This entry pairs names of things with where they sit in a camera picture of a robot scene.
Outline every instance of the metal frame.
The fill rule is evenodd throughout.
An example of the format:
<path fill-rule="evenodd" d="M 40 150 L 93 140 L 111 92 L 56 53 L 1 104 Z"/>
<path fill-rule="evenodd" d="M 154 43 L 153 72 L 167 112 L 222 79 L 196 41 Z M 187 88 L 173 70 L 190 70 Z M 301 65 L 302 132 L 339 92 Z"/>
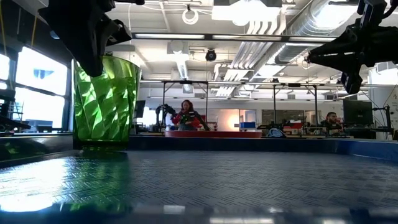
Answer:
<path fill-rule="evenodd" d="M 208 89 L 209 89 L 209 84 L 225 84 L 225 85 L 265 85 L 265 86 L 272 86 L 273 89 L 273 102 L 274 102 L 274 121 L 276 122 L 276 94 L 278 94 L 278 92 L 283 89 L 283 87 L 285 86 L 289 86 L 292 88 L 297 88 L 297 87 L 301 87 L 304 86 L 308 91 L 310 91 L 314 97 L 315 97 L 315 122 L 318 125 L 318 87 L 343 87 L 343 85 L 339 85 L 339 84 L 326 84 L 326 83 L 250 83 L 250 82 L 213 82 L 213 81 L 193 81 L 193 80 L 141 80 L 140 82 L 142 83 L 163 83 L 163 95 L 162 95 L 162 102 L 163 104 L 165 103 L 165 93 L 167 92 L 167 90 L 169 90 L 174 84 L 179 83 L 179 84 L 194 84 L 194 83 L 198 83 L 198 84 L 204 84 L 206 85 L 206 91 L 204 90 L 204 88 L 199 85 L 203 91 L 205 91 L 206 93 L 206 123 L 207 123 L 207 115 L 208 115 Z M 166 83 L 173 83 L 170 87 L 168 87 L 167 89 L 165 88 Z M 280 88 L 278 91 L 276 90 L 277 86 L 282 86 L 282 88 Z M 378 88 L 391 88 L 391 87 L 395 87 L 394 85 L 372 85 L 372 84 L 363 84 L 361 85 L 361 87 L 365 87 L 365 88 L 374 88 L 374 87 L 378 87 Z"/>
<path fill-rule="evenodd" d="M 72 99 L 72 91 L 70 88 L 72 85 L 72 71 L 70 70 L 70 68 L 68 68 L 68 73 L 67 73 L 67 83 L 66 83 L 67 90 L 65 92 L 65 95 L 59 95 L 59 94 L 53 93 L 48 90 L 43 90 L 40 88 L 35 88 L 32 86 L 27 86 L 27 85 L 17 83 L 16 79 L 17 79 L 17 67 L 18 67 L 18 63 L 19 63 L 19 60 L 18 60 L 19 58 L 16 58 L 16 59 L 17 60 L 10 58 L 8 79 L 7 80 L 0 79 L 0 81 L 7 83 L 7 87 L 12 88 L 13 90 L 15 90 L 17 87 L 19 87 L 19 88 L 28 89 L 30 91 L 35 91 L 35 92 L 38 92 L 41 94 L 49 95 L 49 96 L 60 96 L 60 97 L 64 98 L 65 104 L 64 104 L 63 113 L 62 113 L 62 127 L 54 128 L 53 130 L 66 131 L 68 129 L 69 113 L 70 113 L 69 108 L 70 108 L 70 102 Z"/>
<path fill-rule="evenodd" d="M 278 42 L 297 44 L 325 44 L 336 37 L 294 36 L 294 35 L 250 35 L 250 34 L 182 34 L 182 33 L 131 33 L 133 39 L 141 40 L 204 40 L 204 41 L 246 41 Z"/>
<path fill-rule="evenodd" d="M 140 83 L 180 83 L 183 80 L 140 80 Z M 342 84 L 330 84 L 330 83 L 271 83 L 271 82 L 224 82 L 224 81 L 200 81 L 200 80 L 189 80 L 188 82 L 202 83 L 202 84 L 215 84 L 215 85 L 260 85 L 260 86 L 289 86 L 289 87 L 302 87 L 302 86 L 318 86 L 318 87 L 342 87 Z M 394 88 L 395 85 L 380 85 L 380 84 L 362 84 L 364 88 Z"/>

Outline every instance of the computer monitor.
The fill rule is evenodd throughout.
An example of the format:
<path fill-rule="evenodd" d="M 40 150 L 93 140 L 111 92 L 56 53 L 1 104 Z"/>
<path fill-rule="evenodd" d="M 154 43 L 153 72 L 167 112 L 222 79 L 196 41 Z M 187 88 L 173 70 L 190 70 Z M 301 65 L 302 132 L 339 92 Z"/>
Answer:
<path fill-rule="evenodd" d="M 359 100 L 344 100 L 345 124 L 373 124 L 372 103 Z"/>
<path fill-rule="evenodd" d="M 145 100 L 137 100 L 134 109 L 134 118 L 142 118 L 144 116 Z"/>

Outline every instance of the cable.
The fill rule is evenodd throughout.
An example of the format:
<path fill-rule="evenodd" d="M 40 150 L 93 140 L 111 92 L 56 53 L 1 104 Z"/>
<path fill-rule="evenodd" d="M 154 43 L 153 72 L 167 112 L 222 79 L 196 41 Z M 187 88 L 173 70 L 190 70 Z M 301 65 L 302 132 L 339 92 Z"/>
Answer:
<path fill-rule="evenodd" d="M 203 14 L 205 14 L 205 15 L 209 15 L 209 16 L 211 16 L 211 13 L 208 13 L 208 12 L 204 12 L 203 10 L 197 10 L 198 12 L 200 12 L 200 13 L 203 13 Z"/>
<path fill-rule="evenodd" d="M 129 19 L 129 32 L 131 33 L 131 19 L 130 19 L 130 9 L 131 9 L 131 5 L 132 4 L 130 4 L 129 5 L 129 10 L 127 11 L 127 13 L 128 13 L 128 19 Z M 131 50 L 130 50 L 130 52 L 129 52 L 129 61 L 131 62 Z"/>
<path fill-rule="evenodd" d="M 33 43 L 35 41 L 35 33 L 36 33 L 36 24 L 37 24 L 37 13 L 35 15 L 35 21 L 33 23 L 33 32 L 32 32 L 32 42 L 30 43 L 30 47 L 33 48 Z"/>
<path fill-rule="evenodd" d="M 4 55 L 7 56 L 7 47 L 6 47 L 6 31 L 4 30 L 4 22 L 2 20 L 2 8 L 1 8 L 1 1 L 0 1 L 0 25 L 1 25 L 1 34 L 2 34 L 2 42 L 4 46 Z"/>
<path fill-rule="evenodd" d="M 193 12 L 193 17 L 191 19 L 188 19 L 187 18 L 187 13 L 190 12 L 190 11 Z M 182 13 L 182 21 L 184 21 L 184 23 L 186 23 L 188 25 L 194 25 L 199 20 L 199 14 L 198 14 L 198 11 L 196 11 L 195 9 L 192 9 L 190 11 L 188 9 L 186 9 Z"/>
<path fill-rule="evenodd" d="M 187 9 L 155 9 L 155 8 L 148 7 L 148 6 L 141 6 L 141 7 L 156 10 L 156 11 L 184 11 L 184 10 L 187 10 Z"/>
<path fill-rule="evenodd" d="M 391 16 L 391 14 L 392 14 L 396 9 L 397 9 L 397 6 L 395 6 L 395 5 L 394 5 L 394 6 L 391 6 L 391 7 L 388 9 L 388 11 L 387 11 L 386 13 L 384 13 L 382 19 L 385 19 L 385 18 Z"/>
<path fill-rule="evenodd" d="M 383 125 L 383 124 L 380 122 L 380 120 L 379 120 L 376 116 L 373 115 L 373 118 L 374 118 L 380 125 Z"/>
<path fill-rule="evenodd" d="M 374 105 L 376 105 L 376 107 L 379 108 L 379 106 L 372 99 L 370 99 L 370 97 L 363 90 L 361 90 L 361 91 Z M 385 127 L 386 126 L 386 121 L 384 120 L 383 112 L 381 110 L 379 110 L 379 111 L 380 111 L 380 114 L 381 114 L 381 118 L 383 119 L 383 125 Z M 386 134 L 386 133 L 383 133 L 383 136 L 385 136 L 386 139 L 388 138 L 388 134 Z"/>
<path fill-rule="evenodd" d="M 383 107 L 386 106 L 386 103 L 387 103 L 388 99 L 390 98 L 390 96 L 392 95 L 392 93 L 394 92 L 394 90 L 397 88 L 397 86 L 398 86 L 398 82 L 397 82 L 397 84 L 393 87 L 392 91 L 390 92 L 390 95 L 388 95 L 386 101 L 385 101 L 384 104 L 383 104 Z"/>

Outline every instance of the security camera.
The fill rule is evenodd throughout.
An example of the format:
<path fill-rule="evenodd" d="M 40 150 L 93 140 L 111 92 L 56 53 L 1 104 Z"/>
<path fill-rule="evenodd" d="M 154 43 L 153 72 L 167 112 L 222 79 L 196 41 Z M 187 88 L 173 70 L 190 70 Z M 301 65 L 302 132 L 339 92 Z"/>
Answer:
<path fill-rule="evenodd" d="M 217 58 L 217 54 L 214 51 L 214 49 L 208 49 L 207 54 L 206 54 L 206 61 L 212 62 L 212 61 L 216 60 L 216 58 Z"/>

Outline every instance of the red shirt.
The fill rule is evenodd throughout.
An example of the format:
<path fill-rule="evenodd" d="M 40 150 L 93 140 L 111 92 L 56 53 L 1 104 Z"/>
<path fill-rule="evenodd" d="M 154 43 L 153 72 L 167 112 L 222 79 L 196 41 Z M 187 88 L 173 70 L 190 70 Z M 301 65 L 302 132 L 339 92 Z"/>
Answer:
<path fill-rule="evenodd" d="M 189 116 L 189 113 L 185 113 L 184 111 L 181 111 L 178 113 L 178 115 L 176 115 L 174 118 L 172 118 L 173 124 L 178 124 L 181 121 L 182 116 L 184 114 L 186 116 Z M 200 126 L 200 121 L 196 117 L 193 117 L 193 118 L 191 117 L 191 119 L 189 119 L 188 121 L 191 122 L 190 125 L 192 125 L 195 128 L 198 128 Z"/>

